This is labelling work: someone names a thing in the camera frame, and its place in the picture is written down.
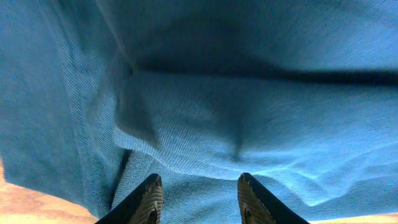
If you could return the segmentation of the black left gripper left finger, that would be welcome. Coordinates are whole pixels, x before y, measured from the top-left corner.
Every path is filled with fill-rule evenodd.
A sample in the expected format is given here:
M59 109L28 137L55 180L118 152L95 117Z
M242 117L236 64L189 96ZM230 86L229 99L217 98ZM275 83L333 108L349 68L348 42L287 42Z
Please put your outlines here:
M159 224L163 206L161 176L151 174L95 224Z

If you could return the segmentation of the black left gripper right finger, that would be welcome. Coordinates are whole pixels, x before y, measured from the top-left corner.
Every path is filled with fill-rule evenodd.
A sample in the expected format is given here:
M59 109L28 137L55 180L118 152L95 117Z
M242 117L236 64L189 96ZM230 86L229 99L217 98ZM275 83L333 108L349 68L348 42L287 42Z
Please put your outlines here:
M309 224L249 173L238 179L242 224Z

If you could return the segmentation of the teal blue t-shirt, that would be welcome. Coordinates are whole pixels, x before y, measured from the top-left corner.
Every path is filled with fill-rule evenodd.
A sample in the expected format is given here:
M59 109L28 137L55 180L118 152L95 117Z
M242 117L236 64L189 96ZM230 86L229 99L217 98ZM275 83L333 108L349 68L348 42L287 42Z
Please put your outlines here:
M397 211L397 2L1 1L6 180L101 218L239 223L248 172L308 220Z

